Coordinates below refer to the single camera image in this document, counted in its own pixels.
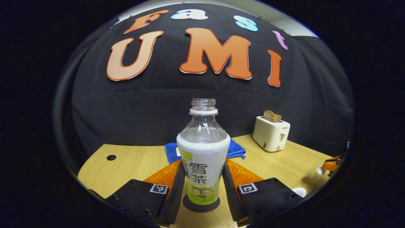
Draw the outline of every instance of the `blue cloth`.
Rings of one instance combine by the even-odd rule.
[[[181,159],[181,156],[177,155],[176,148],[177,143],[175,142],[168,143],[164,146],[169,164]],[[230,145],[228,153],[226,154],[226,158],[241,157],[242,159],[245,159],[246,158],[246,156],[244,155],[245,153],[246,150],[243,147],[237,144],[234,140],[232,139],[230,140]]]

